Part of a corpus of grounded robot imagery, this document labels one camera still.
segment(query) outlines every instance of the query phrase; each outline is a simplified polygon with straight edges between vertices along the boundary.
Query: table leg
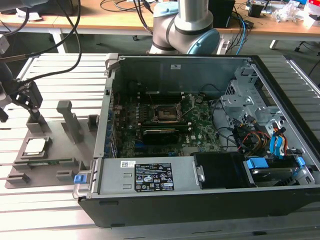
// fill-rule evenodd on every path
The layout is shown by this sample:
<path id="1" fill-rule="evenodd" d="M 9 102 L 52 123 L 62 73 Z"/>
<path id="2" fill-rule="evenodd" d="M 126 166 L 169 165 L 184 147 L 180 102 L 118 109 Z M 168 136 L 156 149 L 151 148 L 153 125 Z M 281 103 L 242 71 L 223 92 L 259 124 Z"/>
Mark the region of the table leg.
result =
<path id="1" fill-rule="evenodd" d="M 233 34 L 223 34 L 220 38 L 220 43 L 218 45 L 218 50 L 216 54 L 224 55 L 229 47 L 230 41 L 233 37 Z"/>
<path id="2" fill-rule="evenodd" d="M 60 28 L 53 28 L 50 29 L 50 33 L 53 36 L 54 43 L 57 44 L 61 42 L 61 40 L 64 38 L 64 35 L 62 34 L 62 31 Z M 68 52 L 66 43 L 61 44 L 57 47 L 58 53 L 65 54 Z"/>
<path id="3" fill-rule="evenodd" d="M 278 40 L 272 40 L 269 48 L 270 49 L 276 49 L 278 42 L 279 42 Z"/>

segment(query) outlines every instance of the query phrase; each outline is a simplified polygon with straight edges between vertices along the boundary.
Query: barcode sticker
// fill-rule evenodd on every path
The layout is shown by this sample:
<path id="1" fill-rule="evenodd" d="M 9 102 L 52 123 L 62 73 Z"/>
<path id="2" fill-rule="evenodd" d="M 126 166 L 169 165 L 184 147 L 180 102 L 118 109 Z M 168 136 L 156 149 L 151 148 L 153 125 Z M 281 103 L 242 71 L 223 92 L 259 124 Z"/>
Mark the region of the barcode sticker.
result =
<path id="1" fill-rule="evenodd" d="M 121 168 L 134 168 L 136 161 L 121 161 Z"/>
<path id="2" fill-rule="evenodd" d="M 171 70 L 180 70 L 181 69 L 181 64 L 172 64 L 171 65 Z"/>

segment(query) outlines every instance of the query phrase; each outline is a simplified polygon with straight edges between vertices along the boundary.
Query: warning label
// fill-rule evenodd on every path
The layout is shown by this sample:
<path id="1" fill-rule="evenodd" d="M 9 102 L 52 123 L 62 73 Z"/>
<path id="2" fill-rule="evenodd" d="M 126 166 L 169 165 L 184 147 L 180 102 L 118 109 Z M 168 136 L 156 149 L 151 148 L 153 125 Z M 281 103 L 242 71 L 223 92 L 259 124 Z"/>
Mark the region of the warning label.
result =
<path id="1" fill-rule="evenodd" d="M 136 164 L 134 176 L 138 193 L 175 190 L 171 163 Z"/>

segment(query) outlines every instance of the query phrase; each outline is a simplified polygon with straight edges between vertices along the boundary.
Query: wooden desk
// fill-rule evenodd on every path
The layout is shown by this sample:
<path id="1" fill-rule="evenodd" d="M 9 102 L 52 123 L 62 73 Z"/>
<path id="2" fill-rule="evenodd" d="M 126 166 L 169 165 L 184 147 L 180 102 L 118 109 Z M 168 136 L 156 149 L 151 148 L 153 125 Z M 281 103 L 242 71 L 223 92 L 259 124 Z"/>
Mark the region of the wooden desk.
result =
<path id="1" fill-rule="evenodd" d="M 292 21 L 277 23 L 270 14 L 262 14 L 260 18 L 248 16 L 248 11 L 244 10 L 245 6 L 240 4 L 246 0 L 236 0 L 235 7 L 239 14 L 245 20 L 254 23 L 254 27 L 249 34 L 249 38 L 270 39 L 273 40 L 270 46 L 275 48 L 278 40 L 292 41 L 320 41 L 320 27 L 307 28 L 303 21 L 294 23 Z M 96 35 L 150 35 L 142 26 L 140 19 L 135 11 L 110 12 L 100 7 L 101 0 L 81 0 L 81 20 L 78 26 L 80 34 Z M 118 10 L 112 1 L 103 5 L 107 9 Z M 133 3 L 123 2 L 120 6 L 124 8 L 134 7 Z M 142 8 L 143 17 L 149 27 L 153 27 L 153 16 L 145 8 Z M 2 15 L 0 19 L 9 27 L 18 27 L 22 20 L 17 19 L 14 15 Z M 58 43 L 63 38 L 63 34 L 70 32 L 71 26 L 68 20 L 63 16 L 44 16 L 44 21 L 30 22 L 22 32 L 34 33 L 51 33 L 54 41 Z M 7 31 L 0 24 L 0 31 Z M 224 54 L 230 40 L 239 32 L 239 25 L 236 21 L 231 22 L 230 28 L 218 29 L 221 35 L 218 54 Z M 59 53 L 67 52 L 65 46 L 58 48 Z"/>
<path id="2" fill-rule="evenodd" d="M 54 22 L 57 18 L 58 16 L 55 15 L 43 15 L 42 20 L 29 21 L 26 26 L 20 30 L 20 32 L 52 34 L 54 41 L 58 43 L 59 41 L 61 41 L 62 35 L 60 29 L 54 28 Z M 15 14 L 8 15 L 0 13 L 0 19 L 11 30 L 18 28 L 24 21 L 22 18 L 16 17 Z M 3 26 L 1 22 L 0 31 L 8 32 L 8 29 Z M 65 53 L 66 49 L 67 48 L 65 44 L 62 44 L 57 48 L 59 53 Z"/>
<path id="3" fill-rule="evenodd" d="M 297 20 L 297 22 L 286 21 L 276 22 L 272 18 L 271 14 L 261 14 L 260 18 L 248 16 L 248 11 L 245 10 L 246 0 L 236 0 L 236 10 L 243 17 L 244 20 L 248 20 L 254 23 L 253 29 L 249 33 L 249 38 L 255 39 L 270 39 L 272 43 L 271 49 L 274 49 L 278 40 L 291 40 L 291 41 L 320 41 L 320 27 L 312 26 L 310 28 L 304 26 L 303 20 Z M 228 41 L 239 32 L 239 24 L 236 21 L 231 22 L 230 26 L 231 34 L 224 34 L 220 45 L 226 46 Z M 225 53 L 225 48 L 221 47 L 220 54 Z"/>

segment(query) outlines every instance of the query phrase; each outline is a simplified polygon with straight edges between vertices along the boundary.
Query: computer tower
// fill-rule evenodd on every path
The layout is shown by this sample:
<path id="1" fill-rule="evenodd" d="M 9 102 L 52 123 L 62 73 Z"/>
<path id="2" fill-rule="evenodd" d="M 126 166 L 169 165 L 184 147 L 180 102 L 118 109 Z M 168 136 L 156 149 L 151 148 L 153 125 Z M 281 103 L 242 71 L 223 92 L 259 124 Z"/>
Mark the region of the computer tower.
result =
<path id="1" fill-rule="evenodd" d="M 209 11 L 213 14 L 213 27 L 226 29 L 229 27 L 235 0 L 209 0 Z"/>

